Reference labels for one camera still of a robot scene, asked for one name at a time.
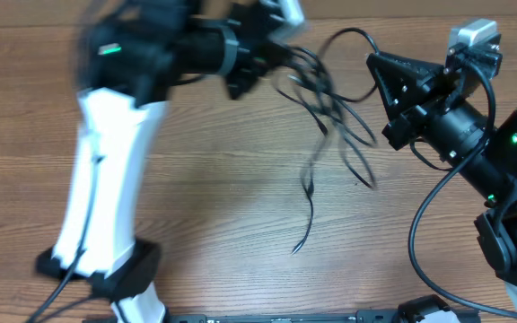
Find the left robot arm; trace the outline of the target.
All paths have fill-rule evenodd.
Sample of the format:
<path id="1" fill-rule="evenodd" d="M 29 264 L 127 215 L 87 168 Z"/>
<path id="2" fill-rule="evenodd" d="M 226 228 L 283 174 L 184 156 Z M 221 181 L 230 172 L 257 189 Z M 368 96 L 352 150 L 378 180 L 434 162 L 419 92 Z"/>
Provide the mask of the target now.
<path id="1" fill-rule="evenodd" d="M 164 322 L 154 287 L 160 247 L 135 235 L 145 163 L 173 87 L 216 75 L 237 100 L 283 65 L 306 19 L 297 0 L 234 4 L 206 19 L 198 1 L 125 1 L 79 45 L 78 127 L 66 215 L 36 270 L 84 280 L 117 322 Z"/>

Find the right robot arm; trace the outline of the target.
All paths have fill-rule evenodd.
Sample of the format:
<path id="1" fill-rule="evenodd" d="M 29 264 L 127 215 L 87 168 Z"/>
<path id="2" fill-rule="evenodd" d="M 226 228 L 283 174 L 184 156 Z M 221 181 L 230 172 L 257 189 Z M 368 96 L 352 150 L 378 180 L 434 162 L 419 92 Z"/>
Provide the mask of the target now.
<path id="1" fill-rule="evenodd" d="M 390 145 L 429 144 L 447 163 L 445 180 L 461 176 L 484 198 L 478 244 L 509 287 L 517 319 L 517 108 L 497 126 L 491 84 L 502 58 L 486 40 L 451 46 L 444 65 L 387 52 L 366 63 L 387 112 Z"/>

